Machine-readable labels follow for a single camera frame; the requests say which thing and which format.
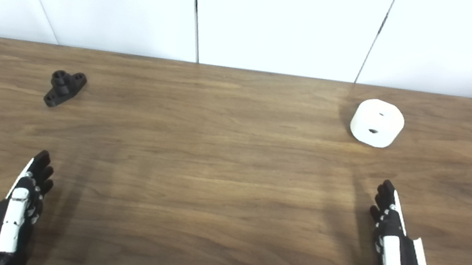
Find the white and black right hand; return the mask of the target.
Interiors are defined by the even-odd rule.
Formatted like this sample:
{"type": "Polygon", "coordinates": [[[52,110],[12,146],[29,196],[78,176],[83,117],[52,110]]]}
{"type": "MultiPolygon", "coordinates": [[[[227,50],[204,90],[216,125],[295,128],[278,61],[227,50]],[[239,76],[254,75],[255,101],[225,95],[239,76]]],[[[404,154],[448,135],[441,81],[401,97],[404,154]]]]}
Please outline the white and black right hand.
{"type": "Polygon", "coordinates": [[[377,187],[370,214],[377,265],[427,265],[421,238],[407,236],[398,191],[390,180],[377,187]]]}

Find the white and black left hand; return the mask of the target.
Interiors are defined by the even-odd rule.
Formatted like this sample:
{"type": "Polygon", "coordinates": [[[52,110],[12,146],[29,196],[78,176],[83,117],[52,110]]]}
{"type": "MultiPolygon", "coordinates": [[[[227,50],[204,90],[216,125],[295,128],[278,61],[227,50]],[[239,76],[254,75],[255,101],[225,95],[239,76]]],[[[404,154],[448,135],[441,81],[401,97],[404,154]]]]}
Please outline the white and black left hand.
{"type": "Polygon", "coordinates": [[[0,200],[0,265],[27,265],[34,226],[54,186],[51,163],[47,150],[37,153],[0,200]]]}

